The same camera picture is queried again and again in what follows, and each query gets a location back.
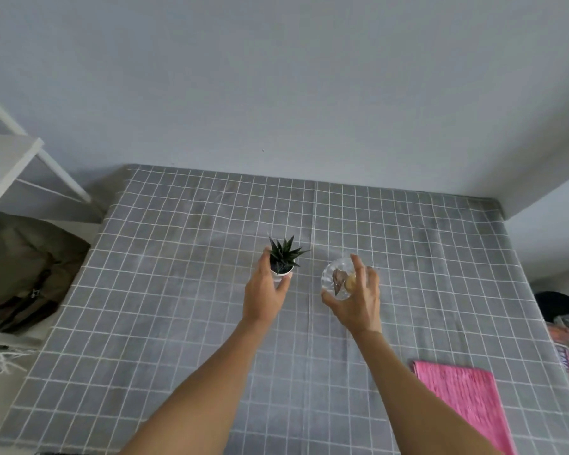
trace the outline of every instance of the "left hand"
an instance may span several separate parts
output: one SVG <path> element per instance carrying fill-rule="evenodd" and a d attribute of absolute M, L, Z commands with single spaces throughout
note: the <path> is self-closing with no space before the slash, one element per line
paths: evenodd
<path fill-rule="evenodd" d="M 244 288 L 243 320 L 270 325 L 285 301 L 291 284 L 291 274 L 282 278 L 277 288 L 270 272 L 270 250 L 265 248 L 257 269 Z"/>

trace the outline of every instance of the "white shelf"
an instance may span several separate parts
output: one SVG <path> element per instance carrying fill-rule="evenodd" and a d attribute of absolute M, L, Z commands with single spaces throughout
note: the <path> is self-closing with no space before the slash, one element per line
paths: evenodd
<path fill-rule="evenodd" d="M 37 137 L 0 135 L 0 197 L 43 145 Z"/>

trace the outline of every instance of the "pink towel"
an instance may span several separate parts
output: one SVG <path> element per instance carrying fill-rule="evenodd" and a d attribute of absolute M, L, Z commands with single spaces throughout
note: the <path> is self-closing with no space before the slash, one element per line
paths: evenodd
<path fill-rule="evenodd" d="M 491 372 L 415 361 L 417 377 L 505 455 L 516 455 Z"/>

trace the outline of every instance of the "right hand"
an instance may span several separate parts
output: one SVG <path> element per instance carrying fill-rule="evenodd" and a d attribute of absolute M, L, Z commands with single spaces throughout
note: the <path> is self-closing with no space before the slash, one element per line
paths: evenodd
<path fill-rule="evenodd" d="M 337 300 L 327 290 L 321 292 L 323 303 L 353 336 L 364 331 L 382 332 L 379 318 L 379 275 L 371 267 L 364 267 L 358 255 L 350 254 L 356 272 L 356 288 L 345 300 Z"/>

